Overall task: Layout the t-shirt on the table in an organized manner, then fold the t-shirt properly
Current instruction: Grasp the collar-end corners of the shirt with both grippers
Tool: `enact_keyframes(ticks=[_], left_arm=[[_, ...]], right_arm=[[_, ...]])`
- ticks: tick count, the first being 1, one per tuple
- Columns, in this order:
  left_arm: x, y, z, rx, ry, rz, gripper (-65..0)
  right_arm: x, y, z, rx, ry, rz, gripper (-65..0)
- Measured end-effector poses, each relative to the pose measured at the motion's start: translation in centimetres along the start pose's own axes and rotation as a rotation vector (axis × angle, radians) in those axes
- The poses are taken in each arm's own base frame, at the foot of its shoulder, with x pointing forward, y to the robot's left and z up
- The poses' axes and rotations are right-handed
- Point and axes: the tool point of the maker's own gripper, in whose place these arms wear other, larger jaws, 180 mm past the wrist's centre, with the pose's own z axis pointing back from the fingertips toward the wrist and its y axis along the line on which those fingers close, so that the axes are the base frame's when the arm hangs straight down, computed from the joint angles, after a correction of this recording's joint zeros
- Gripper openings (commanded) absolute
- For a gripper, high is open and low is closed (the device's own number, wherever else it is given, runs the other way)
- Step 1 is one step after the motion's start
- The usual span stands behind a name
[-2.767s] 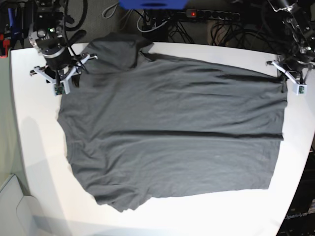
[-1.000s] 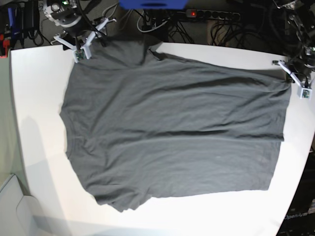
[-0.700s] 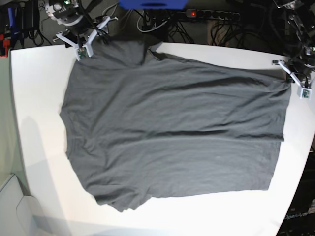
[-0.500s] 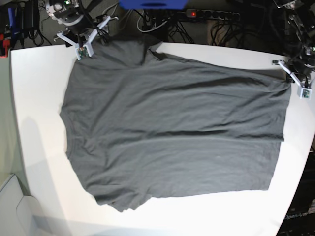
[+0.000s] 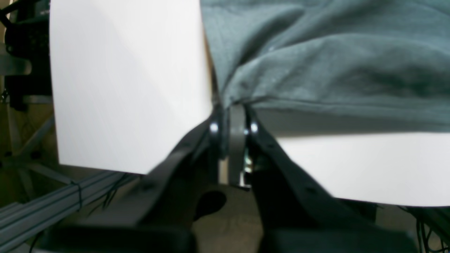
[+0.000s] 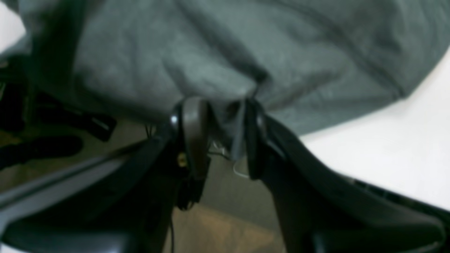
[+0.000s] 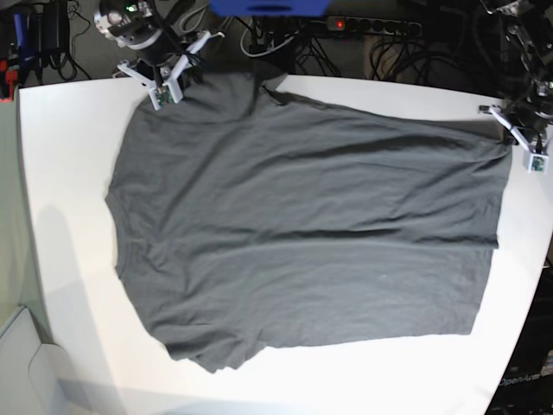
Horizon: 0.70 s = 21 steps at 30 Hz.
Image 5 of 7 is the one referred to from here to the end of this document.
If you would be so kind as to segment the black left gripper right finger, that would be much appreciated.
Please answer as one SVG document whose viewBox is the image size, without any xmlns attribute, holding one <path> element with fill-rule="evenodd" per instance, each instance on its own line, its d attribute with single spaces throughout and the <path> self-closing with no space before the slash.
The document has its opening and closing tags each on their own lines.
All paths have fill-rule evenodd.
<svg viewBox="0 0 450 253">
<path fill-rule="evenodd" d="M 416 253 L 411 237 L 377 227 L 294 163 L 244 105 L 229 108 L 229 185 L 251 188 L 260 253 Z"/>
</svg>

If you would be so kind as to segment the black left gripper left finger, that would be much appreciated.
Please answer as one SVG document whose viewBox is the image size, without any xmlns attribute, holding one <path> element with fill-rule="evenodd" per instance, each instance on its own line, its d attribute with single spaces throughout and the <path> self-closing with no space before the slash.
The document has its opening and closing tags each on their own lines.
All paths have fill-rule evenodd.
<svg viewBox="0 0 450 253">
<path fill-rule="evenodd" d="M 45 253 L 196 253 L 191 226 L 216 181 L 222 108 L 189 131 L 163 162 L 106 210 L 43 237 Z"/>
</svg>

